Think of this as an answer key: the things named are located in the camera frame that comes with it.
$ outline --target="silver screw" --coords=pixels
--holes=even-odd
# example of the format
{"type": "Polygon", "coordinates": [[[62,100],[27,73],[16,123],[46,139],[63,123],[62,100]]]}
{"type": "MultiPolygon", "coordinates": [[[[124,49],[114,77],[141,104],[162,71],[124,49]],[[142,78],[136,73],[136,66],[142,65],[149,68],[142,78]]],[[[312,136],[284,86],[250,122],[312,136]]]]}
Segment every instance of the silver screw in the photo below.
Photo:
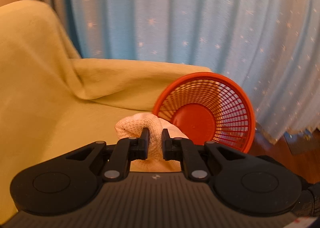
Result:
{"type": "Polygon", "coordinates": [[[159,175],[153,175],[152,178],[155,179],[155,180],[157,180],[157,179],[159,179],[159,178],[161,178],[161,177],[160,177],[159,175]]]}
{"type": "Polygon", "coordinates": [[[195,170],[191,173],[191,176],[195,178],[205,178],[208,175],[208,173],[204,170],[195,170]]]}
{"type": "Polygon", "coordinates": [[[108,170],[104,173],[104,176],[107,178],[117,178],[118,176],[120,176],[120,173],[116,170],[108,170]]]}

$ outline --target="curtain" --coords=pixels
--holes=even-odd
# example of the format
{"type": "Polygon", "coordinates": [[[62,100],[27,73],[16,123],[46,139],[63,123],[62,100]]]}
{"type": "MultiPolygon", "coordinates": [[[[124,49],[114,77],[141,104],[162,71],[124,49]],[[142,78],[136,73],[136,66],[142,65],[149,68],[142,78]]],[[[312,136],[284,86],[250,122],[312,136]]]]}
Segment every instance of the curtain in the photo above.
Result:
{"type": "Polygon", "coordinates": [[[244,89],[271,143],[320,124],[320,0],[58,3],[83,58],[207,66],[244,89]]]}

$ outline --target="star print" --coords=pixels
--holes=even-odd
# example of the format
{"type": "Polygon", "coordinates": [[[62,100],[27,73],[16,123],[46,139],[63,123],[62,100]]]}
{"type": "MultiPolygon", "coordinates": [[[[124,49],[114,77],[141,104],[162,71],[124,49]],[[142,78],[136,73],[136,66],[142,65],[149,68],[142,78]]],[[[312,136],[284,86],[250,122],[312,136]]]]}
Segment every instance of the star print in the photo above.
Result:
{"type": "Polygon", "coordinates": [[[88,23],[88,27],[89,27],[89,28],[92,28],[92,27],[95,26],[95,25],[96,25],[96,24],[93,24],[92,22],[89,22],[89,23],[88,23]]]}
{"type": "Polygon", "coordinates": [[[155,19],[148,19],[148,24],[154,26],[157,21],[155,19]]]}

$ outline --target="red plastic basket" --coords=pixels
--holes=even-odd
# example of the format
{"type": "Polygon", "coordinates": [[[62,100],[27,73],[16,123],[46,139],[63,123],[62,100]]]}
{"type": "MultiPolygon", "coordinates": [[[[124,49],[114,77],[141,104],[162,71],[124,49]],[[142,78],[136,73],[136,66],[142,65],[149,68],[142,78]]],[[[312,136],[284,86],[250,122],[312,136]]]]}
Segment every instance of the red plastic basket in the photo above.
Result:
{"type": "Polygon", "coordinates": [[[232,80],[211,72],[174,81],[152,113],[199,145],[212,140],[247,153],[254,138],[255,118],[247,95],[232,80]]]}

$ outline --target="orange basket rim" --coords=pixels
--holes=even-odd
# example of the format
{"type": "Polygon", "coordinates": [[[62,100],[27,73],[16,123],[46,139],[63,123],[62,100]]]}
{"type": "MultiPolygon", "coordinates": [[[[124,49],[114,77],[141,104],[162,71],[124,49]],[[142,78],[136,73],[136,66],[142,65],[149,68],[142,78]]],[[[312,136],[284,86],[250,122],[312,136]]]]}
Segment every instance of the orange basket rim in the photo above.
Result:
{"type": "Polygon", "coordinates": [[[213,72],[196,72],[196,73],[191,73],[178,78],[177,80],[172,82],[169,86],[167,86],[167,88],[158,97],[153,107],[152,113],[158,116],[160,108],[163,102],[165,101],[165,99],[168,97],[168,95],[170,95],[171,92],[175,90],[177,87],[179,87],[180,85],[193,80],[212,80],[212,81],[219,82],[221,84],[224,84],[230,87],[241,98],[248,114],[248,136],[247,136],[247,141],[244,144],[241,151],[244,153],[247,153],[251,148],[254,135],[255,135],[255,115],[253,112],[253,107],[247,94],[242,90],[242,88],[236,82],[232,81],[231,79],[223,75],[213,73],[213,72]]]}

